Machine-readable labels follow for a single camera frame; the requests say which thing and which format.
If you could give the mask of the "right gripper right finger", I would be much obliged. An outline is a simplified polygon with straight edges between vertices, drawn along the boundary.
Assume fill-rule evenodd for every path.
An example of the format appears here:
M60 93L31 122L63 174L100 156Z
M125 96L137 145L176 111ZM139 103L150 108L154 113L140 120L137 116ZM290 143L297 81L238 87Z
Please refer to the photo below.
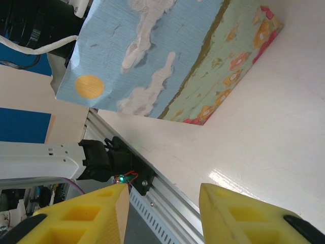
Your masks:
M287 209L203 183L199 209L205 243L324 243L324 234Z

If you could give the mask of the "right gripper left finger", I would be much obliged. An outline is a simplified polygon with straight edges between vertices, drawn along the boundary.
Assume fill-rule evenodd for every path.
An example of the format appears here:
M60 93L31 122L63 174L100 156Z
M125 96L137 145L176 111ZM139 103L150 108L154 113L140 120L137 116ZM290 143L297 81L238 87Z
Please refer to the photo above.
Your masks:
M19 243L123 243L129 210L127 184L115 184L52 206Z

